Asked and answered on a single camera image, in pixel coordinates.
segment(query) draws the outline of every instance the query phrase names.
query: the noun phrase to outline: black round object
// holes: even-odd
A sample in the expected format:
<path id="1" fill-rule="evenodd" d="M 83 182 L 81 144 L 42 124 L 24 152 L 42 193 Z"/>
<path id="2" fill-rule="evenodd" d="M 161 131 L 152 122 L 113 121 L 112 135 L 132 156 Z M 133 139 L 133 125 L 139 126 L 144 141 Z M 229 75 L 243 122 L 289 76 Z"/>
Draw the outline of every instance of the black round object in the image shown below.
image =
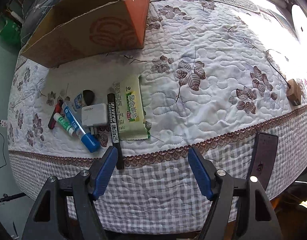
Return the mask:
<path id="1" fill-rule="evenodd" d="M 85 100 L 85 103 L 87 106 L 92 105 L 93 100 L 95 99 L 95 93 L 93 93 L 91 90 L 83 90 L 82 92 L 83 98 Z"/>

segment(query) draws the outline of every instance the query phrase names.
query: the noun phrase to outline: brown lace trim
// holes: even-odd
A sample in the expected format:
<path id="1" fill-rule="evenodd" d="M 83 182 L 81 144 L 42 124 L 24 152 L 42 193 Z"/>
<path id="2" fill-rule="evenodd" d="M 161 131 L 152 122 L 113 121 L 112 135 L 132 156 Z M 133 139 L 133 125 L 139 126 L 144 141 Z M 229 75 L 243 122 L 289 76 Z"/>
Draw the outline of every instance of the brown lace trim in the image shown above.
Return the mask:
<path id="1" fill-rule="evenodd" d="M 237 142 L 238 140 L 243 140 L 244 138 L 248 138 L 252 136 L 257 131 L 265 131 L 269 128 L 276 127 L 281 125 L 292 118 L 303 114 L 307 111 L 307 105 L 297 108 L 290 113 L 284 114 L 279 117 L 272 118 L 268 121 L 258 123 L 253 126 L 249 126 L 244 129 L 240 129 L 231 133 L 226 133 L 223 135 L 219 135 L 214 138 L 210 138 L 208 140 L 199 142 L 194 144 L 201 153 L 204 151 L 209 150 L 210 148 L 215 149 L 217 146 L 224 146 L 226 144 Z M 142 155 L 135 155 L 135 156 L 127 156 L 123 157 L 125 166 L 138 166 L 138 165 L 145 165 L 145 164 L 153 164 L 155 162 L 161 163 L 163 160 L 170 161 L 172 159 L 177 160 L 180 157 L 187 157 L 188 150 L 191 145 L 177 147 L 176 149 L 169 149 L 165 151 L 159 151 L 154 153 L 147 153 Z M 78 167 L 90 167 L 94 160 L 99 158 L 76 158 L 76 157 L 58 157 L 58 156 L 51 156 L 45 154 L 37 154 L 31 152 L 22 152 L 22 151 L 9 151 L 10 154 L 14 155 L 22 155 L 29 158 L 38 159 L 44 162 L 50 163 L 57 163 L 57 164 L 64 164 L 64 165 L 74 165 Z"/>

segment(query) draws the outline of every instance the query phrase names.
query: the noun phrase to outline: snack package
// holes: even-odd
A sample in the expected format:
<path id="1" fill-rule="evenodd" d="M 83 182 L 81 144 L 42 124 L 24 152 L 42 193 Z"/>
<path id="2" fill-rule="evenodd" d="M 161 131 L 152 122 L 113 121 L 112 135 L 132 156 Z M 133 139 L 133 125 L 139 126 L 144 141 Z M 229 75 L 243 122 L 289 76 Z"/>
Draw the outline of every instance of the snack package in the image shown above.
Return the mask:
<path id="1" fill-rule="evenodd" d="M 148 139 L 144 124 L 139 76 L 132 75 L 114 83 L 119 137 L 121 140 Z"/>

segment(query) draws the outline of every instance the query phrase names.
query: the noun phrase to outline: blue cap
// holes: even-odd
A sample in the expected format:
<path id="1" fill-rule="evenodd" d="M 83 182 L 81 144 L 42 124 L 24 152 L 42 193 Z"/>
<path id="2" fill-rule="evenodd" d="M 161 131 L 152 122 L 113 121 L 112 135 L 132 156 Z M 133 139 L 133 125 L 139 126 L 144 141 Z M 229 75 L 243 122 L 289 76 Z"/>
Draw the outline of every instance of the blue cap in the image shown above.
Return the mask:
<path id="1" fill-rule="evenodd" d="M 89 132 L 81 138 L 82 143 L 93 153 L 100 148 L 99 141 Z"/>

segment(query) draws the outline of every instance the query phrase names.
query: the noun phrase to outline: white cable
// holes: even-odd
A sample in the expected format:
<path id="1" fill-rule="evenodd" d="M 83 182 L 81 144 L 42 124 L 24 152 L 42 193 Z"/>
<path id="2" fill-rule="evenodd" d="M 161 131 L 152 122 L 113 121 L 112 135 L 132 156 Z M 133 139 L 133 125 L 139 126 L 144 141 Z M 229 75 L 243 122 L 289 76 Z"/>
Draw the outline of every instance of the white cable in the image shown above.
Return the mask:
<path id="1" fill-rule="evenodd" d="M 295 182 L 298 182 L 298 183 L 305 183 L 305 184 L 307 184 L 307 182 L 306 181 L 295 181 Z"/>

